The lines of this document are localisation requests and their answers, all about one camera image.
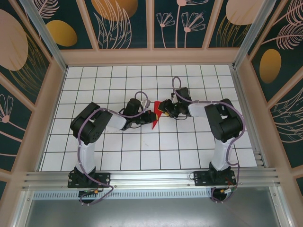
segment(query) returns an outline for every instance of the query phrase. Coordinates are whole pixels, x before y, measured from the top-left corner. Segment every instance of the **black mounting plate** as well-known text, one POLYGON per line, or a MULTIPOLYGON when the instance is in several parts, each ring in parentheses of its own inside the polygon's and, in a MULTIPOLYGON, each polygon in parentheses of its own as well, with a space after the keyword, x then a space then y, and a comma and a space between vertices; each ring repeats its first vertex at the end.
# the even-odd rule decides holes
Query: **black mounting plate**
MULTIPOLYGON (((89 184, 84 181, 78 181, 78 175, 75 173, 69 174, 68 188, 98 188, 98 184, 95 182, 90 182, 89 184)), ((94 179, 109 185, 110 183, 110 173, 95 173, 94 179)))
POLYGON ((212 181, 208 170, 206 171, 194 171, 195 186, 228 186, 229 179, 231 183, 236 184, 235 173, 230 170, 225 175, 218 177, 215 182, 212 181))

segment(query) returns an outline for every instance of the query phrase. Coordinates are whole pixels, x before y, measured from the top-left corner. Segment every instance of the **white grid mat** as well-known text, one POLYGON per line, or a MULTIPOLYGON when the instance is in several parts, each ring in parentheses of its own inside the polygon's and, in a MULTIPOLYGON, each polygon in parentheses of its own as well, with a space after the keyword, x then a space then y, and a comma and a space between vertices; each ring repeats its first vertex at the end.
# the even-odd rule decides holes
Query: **white grid mat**
MULTIPOLYGON (((70 67, 40 170, 74 168, 77 142, 69 127, 90 102, 119 111, 137 91, 144 91, 152 102, 164 101, 170 98, 173 76, 189 88, 192 100, 229 98, 241 110, 227 65, 70 67)), ((234 148, 232 163, 257 166, 247 132, 234 148)), ((153 130, 152 124, 124 132, 107 127, 96 143, 95 165, 104 171, 208 168, 213 153, 214 137, 206 118, 176 121, 162 116, 153 130)))

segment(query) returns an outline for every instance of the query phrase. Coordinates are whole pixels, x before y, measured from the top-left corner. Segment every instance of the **golden circle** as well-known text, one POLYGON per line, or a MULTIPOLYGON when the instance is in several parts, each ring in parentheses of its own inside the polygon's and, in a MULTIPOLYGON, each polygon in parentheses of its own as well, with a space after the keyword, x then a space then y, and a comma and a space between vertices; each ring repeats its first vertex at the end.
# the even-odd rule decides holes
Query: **golden circle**
POLYGON ((74 29, 61 20, 52 20, 46 24, 55 42, 61 46, 73 46, 77 42, 74 29))
POLYGON ((264 0, 229 0, 226 17, 234 25, 250 25, 258 14, 264 0))
POLYGON ((27 61, 27 34, 21 24, 0 9, 0 65, 12 71, 21 69, 27 61))
POLYGON ((91 0, 95 10, 103 18, 111 21, 123 20, 118 16, 118 8, 116 2, 120 6, 121 10, 124 9, 128 17, 132 17, 138 8, 138 0, 91 0))
POLYGON ((278 51, 274 49, 267 50, 260 62, 260 77, 264 83, 270 84, 279 74, 282 59, 278 51))

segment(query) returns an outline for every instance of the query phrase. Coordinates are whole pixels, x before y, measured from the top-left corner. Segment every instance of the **red object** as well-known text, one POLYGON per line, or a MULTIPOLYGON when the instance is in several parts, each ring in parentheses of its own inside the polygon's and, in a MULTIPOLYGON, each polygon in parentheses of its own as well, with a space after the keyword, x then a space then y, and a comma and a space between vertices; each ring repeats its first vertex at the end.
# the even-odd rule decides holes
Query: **red object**
POLYGON ((158 109, 160 103, 161 103, 161 102, 159 102, 159 101, 156 101, 156 102, 155 102, 155 107, 154 107, 153 112, 158 116, 158 119, 152 123, 152 129, 156 126, 156 124, 157 124, 157 122, 158 122, 158 120, 159 120, 159 118, 160 118, 160 116, 161 116, 161 114, 162 114, 162 112, 158 109))

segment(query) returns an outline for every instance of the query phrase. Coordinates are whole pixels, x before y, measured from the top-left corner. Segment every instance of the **flower illustration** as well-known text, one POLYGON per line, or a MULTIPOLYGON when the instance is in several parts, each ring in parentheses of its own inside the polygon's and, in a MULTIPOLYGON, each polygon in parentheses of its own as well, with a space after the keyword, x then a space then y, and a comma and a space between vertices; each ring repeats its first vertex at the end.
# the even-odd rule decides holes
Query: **flower illustration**
POLYGON ((182 13, 182 24, 185 31, 184 38, 184 48, 186 48, 186 36, 188 32, 201 31, 205 29, 205 24, 203 24, 204 18, 203 13, 192 13, 188 18, 188 12, 182 13))
POLYGON ((208 0, 198 0, 198 1, 194 1, 194 0, 177 0, 177 4, 179 6, 186 6, 186 5, 200 5, 200 4, 204 4, 207 3, 208 0))
POLYGON ((0 122, 8 123, 14 99, 8 96, 7 100, 3 94, 0 95, 0 122))
POLYGON ((164 41, 164 35, 163 35, 163 28, 174 25, 175 21, 173 20, 171 13, 163 13, 163 15, 161 13, 157 13, 157 20, 161 27, 163 45, 164 45, 164 48, 166 48, 165 41, 164 41))

